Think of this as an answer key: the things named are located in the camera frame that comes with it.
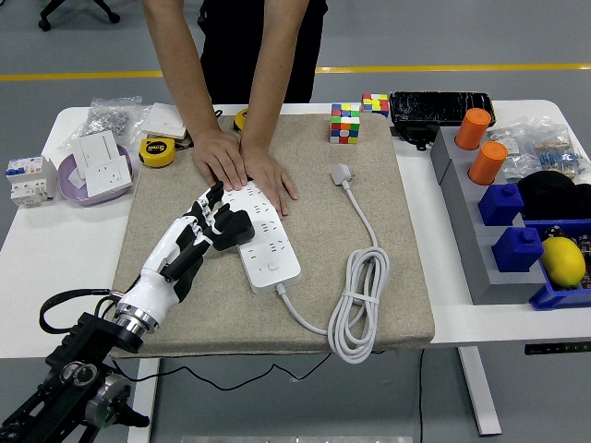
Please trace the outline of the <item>person's left hand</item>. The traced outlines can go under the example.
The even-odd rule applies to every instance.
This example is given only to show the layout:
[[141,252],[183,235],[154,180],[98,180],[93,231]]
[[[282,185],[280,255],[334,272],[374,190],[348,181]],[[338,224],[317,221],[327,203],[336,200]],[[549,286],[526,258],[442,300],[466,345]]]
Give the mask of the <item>person's left hand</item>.
[[240,154],[246,174],[259,186],[282,219],[289,215],[289,200],[297,200],[296,185],[287,170],[270,154],[269,147],[242,138]]

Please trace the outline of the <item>person's right hand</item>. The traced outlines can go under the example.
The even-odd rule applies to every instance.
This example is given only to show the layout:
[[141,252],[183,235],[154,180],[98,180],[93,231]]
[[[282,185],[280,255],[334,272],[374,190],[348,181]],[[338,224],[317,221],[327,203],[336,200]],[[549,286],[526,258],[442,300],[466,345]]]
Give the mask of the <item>person's right hand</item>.
[[206,129],[195,138],[193,161],[209,186],[223,183],[226,191],[240,190],[247,183],[244,161],[235,136],[221,129]]

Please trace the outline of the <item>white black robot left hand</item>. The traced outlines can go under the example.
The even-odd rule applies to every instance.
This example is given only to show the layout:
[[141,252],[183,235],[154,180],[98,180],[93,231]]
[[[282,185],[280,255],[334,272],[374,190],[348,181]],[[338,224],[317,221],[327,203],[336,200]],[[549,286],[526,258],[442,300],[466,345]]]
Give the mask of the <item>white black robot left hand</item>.
[[168,309],[182,302],[203,258],[222,235],[234,213],[222,201],[223,184],[216,183],[177,218],[154,247],[135,283],[119,300],[114,323],[152,332]]

